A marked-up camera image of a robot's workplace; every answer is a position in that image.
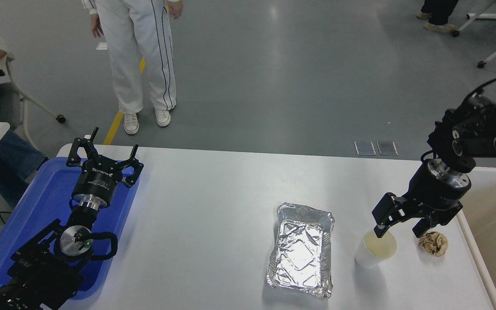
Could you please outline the person's left hand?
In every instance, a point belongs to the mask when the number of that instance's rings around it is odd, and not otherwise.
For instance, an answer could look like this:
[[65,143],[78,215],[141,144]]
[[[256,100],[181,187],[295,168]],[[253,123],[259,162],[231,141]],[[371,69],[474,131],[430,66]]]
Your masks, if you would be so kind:
[[167,11],[173,19],[179,19],[183,13],[183,0],[167,0]]

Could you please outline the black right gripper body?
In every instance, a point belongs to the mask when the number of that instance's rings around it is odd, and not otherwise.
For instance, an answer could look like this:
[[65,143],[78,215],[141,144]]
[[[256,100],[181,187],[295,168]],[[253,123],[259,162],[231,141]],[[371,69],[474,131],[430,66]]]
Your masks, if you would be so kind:
[[418,209],[418,227],[446,226],[463,208],[460,199],[470,190],[467,174],[441,160],[425,160],[409,181],[405,199]]

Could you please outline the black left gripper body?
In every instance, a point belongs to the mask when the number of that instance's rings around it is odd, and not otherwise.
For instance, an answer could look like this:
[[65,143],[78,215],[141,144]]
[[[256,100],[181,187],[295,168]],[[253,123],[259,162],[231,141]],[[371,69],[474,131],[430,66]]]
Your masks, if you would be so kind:
[[88,159],[81,163],[81,174],[71,198],[75,202],[97,201],[99,208],[107,208],[112,202],[123,174],[119,161],[104,158],[101,162]]

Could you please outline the person's right hand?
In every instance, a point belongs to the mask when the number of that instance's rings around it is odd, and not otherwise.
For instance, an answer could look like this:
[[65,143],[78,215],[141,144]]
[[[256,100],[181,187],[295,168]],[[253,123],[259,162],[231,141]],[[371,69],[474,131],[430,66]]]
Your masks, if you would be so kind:
[[100,38],[104,35],[102,25],[98,14],[90,14],[90,30],[94,38]]

